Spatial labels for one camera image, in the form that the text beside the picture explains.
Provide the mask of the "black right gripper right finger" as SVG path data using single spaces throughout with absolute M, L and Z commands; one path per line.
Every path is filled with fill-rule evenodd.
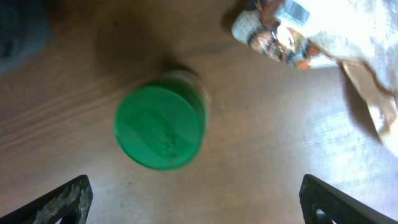
M 305 224 L 397 224 L 311 174 L 303 177 L 299 199 Z

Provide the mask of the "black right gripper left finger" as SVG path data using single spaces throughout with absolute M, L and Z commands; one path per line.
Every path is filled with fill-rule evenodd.
M 1 217 L 1 223 L 85 224 L 93 200 L 87 175 L 68 181 L 51 192 Z

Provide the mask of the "green lid jar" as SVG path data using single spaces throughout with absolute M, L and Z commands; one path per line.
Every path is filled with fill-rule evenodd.
M 134 162 L 154 170 L 189 164 L 204 142 L 210 96 L 193 71 L 177 68 L 136 88 L 119 104 L 114 135 Z

